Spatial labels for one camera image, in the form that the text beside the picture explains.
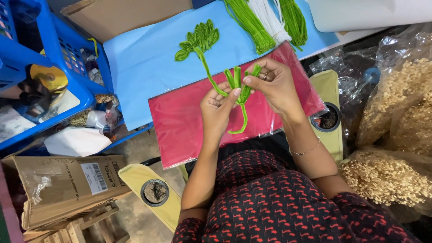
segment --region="light blue paper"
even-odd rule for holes
[[[299,4],[301,8],[307,7],[307,26],[311,33],[309,46],[302,47],[305,52],[297,51],[297,55],[306,56],[337,43],[339,40],[333,33],[318,33],[308,4],[304,0],[298,2],[303,2]],[[114,92],[128,130],[152,122],[148,99],[206,78],[205,69],[194,52],[181,62],[174,61],[174,55],[180,50],[178,44],[186,40],[186,33],[193,32],[196,24],[208,19],[220,33],[219,41],[204,53],[212,75],[260,57],[250,35],[232,19],[224,2],[219,0],[104,43]]]

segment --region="concrete floor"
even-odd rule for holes
[[[106,151],[107,153],[123,154],[127,164],[141,163],[160,156],[154,129],[151,135],[146,132],[129,139]],[[178,167],[163,170],[161,162],[150,168],[165,179],[180,196],[185,182]],[[150,242],[169,243],[173,233],[147,208],[134,193],[116,201],[119,207],[117,218],[120,225],[129,233],[133,243]]]

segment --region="woman's left hand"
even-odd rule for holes
[[[241,89],[232,90],[228,82],[223,82],[218,87],[229,93],[224,97],[212,88],[201,100],[201,115],[203,117],[204,141],[219,141],[228,126],[229,113],[237,106],[235,103],[240,95]]]

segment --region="red paper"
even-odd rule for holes
[[[281,44],[266,56],[291,68],[295,89],[307,116],[325,108],[288,42]],[[241,65],[241,72],[244,74],[252,63],[253,61]],[[226,81],[223,73],[213,75],[213,79],[216,83]],[[206,78],[149,100],[164,169],[198,157],[203,142],[200,101],[211,88],[212,84]],[[268,106],[261,92],[251,94],[245,107],[248,114],[245,131],[240,134],[225,133],[221,139],[221,147],[261,136],[282,127],[280,117]],[[231,111],[227,131],[237,131],[242,125],[243,115],[238,106]]]

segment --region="ring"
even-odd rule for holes
[[[263,77],[263,80],[264,80],[264,81],[267,79],[267,74],[269,74],[269,72],[270,72],[270,70],[268,70],[268,71],[264,74],[264,77]]]

